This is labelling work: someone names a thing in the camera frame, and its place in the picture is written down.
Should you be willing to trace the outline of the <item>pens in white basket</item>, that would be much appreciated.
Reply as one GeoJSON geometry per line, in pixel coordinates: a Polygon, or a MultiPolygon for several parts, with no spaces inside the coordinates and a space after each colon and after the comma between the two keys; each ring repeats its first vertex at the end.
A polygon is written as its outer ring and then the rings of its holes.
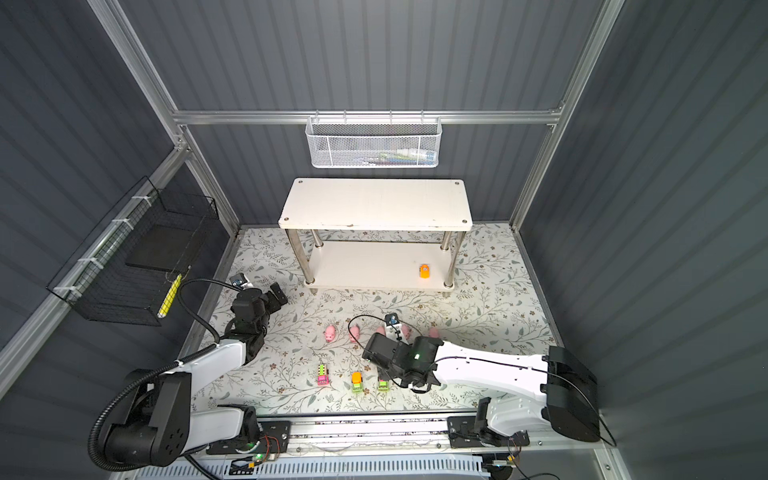
{"type": "Polygon", "coordinates": [[[380,151],[356,158],[357,162],[364,165],[415,168],[436,167],[438,165],[438,160],[438,153],[436,151],[420,148],[380,151]]]}

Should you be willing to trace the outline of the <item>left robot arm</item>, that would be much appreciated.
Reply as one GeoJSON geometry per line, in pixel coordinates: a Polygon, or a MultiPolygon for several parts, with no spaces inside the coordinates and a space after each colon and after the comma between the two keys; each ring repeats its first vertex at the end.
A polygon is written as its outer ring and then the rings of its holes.
{"type": "Polygon", "coordinates": [[[256,358],[271,315],[288,302],[278,283],[261,290],[235,277],[225,286],[236,296],[224,332],[204,321],[213,336],[211,345],[167,366],[131,372],[98,415],[87,440],[97,467],[109,472],[165,467],[216,444],[243,455],[264,449],[266,437],[254,408],[227,404],[192,410],[195,393],[256,358]]]}

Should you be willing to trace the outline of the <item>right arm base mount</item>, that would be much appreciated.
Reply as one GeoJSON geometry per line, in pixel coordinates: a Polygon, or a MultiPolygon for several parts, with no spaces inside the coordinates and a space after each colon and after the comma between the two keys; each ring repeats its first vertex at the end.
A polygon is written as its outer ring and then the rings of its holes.
{"type": "Polygon", "coordinates": [[[450,446],[454,449],[499,447],[522,448],[530,445],[527,430],[515,432],[510,436],[492,431],[484,421],[474,416],[449,416],[446,420],[450,446]]]}

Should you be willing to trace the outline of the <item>yellow tag on basket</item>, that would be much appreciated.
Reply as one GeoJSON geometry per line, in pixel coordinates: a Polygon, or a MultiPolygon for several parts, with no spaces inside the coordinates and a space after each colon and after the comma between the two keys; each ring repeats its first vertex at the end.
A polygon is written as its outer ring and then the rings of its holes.
{"type": "Polygon", "coordinates": [[[181,274],[179,274],[179,275],[176,276],[176,278],[172,282],[171,286],[169,287],[169,289],[168,289],[168,291],[167,291],[167,293],[166,293],[166,295],[165,295],[165,297],[164,297],[164,299],[163,299],[163,301],[162,301],[162,303],[161,303],[161,305],[160,305],[160,307],[159,307],[159,309],[157,311],[156,317],[158,319],[164,319],[168,315],[168,313],[169,313],[169,311],[170,311],[170,309],[171,309],[171,307],[172,307],[172,305],[174,303],[174,300],[176,298],[176,295],[177,295],[178,289],[180,287],[180,284],[182,282],[182,279],[183,279],[183,276],[181,274]]]}

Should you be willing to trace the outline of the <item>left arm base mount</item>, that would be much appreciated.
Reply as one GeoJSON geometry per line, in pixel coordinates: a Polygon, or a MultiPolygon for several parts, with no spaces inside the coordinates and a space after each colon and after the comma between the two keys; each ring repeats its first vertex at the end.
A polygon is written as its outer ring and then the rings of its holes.
{"type": "Polygon", "coordinates": [[[282,454],[287,451],[291,427],[289,421],[258,422],[251,430],[244,427],[241,433],[232,439],[210,444],[205,452],[208,455],[282,454]]]}

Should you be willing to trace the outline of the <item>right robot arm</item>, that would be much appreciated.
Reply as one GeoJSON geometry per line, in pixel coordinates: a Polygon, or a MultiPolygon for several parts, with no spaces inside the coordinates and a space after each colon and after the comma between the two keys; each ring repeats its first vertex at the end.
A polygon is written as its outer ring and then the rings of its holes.
{"type": "Polygon", "coordinates": [[[455,429],[467,441],[512,446],[516,434],[545,426],[571,440],[601,440],[597,379],[562,347],[551,346],[544,355],[514,355],[426,336],[408,344],[375,333],[362,357],[415,394],[454,384],[499,392],[478,401],[471,426],[455,429]]]}

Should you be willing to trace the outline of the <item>green orange mixer toy truck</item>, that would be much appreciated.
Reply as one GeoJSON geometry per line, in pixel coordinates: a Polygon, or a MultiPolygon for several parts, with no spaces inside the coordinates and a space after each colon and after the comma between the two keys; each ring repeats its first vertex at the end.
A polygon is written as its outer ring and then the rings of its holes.
{"type": "Polygon", "coordinates": [[[360,371],[355,371],[351,374],[351,391],[353,393],[361,393],[364,391],[363,375],[360,371]]]}

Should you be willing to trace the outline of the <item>white two-tier shelf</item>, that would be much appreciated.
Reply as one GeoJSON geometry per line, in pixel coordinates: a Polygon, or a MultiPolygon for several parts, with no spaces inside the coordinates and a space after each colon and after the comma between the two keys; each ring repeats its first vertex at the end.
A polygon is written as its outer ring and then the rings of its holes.
{"type": "Polygon", "coordinates": [[[279,226],[312,292],[415,290],[449,294],[473,226],[459,179],[298,178],[279,226]],[[323,231],[437,232],[438,243],[324,240],[323,231]],[[431,277],[421,279],[428,264],[431,277]]]}

